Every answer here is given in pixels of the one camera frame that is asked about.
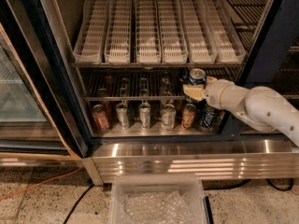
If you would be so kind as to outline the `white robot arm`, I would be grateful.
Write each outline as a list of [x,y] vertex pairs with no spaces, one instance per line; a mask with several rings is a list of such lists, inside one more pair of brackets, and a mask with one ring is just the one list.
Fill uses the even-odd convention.
[[299,111],[277,91],[258,86],[243,88],[226,79],[209,77],[206,85],[183,85],[193,100],[229,111],[256,131],[278,130],[299,146]]

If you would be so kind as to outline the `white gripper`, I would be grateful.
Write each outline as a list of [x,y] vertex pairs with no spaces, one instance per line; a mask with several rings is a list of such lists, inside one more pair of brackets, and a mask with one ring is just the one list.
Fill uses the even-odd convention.
[[236,86],[234,82],[216,77],[206,77],[206,91],[203,84],[184,84],[184,94],[193,100],[202,101],[219,110],[242,110],[248,89]]

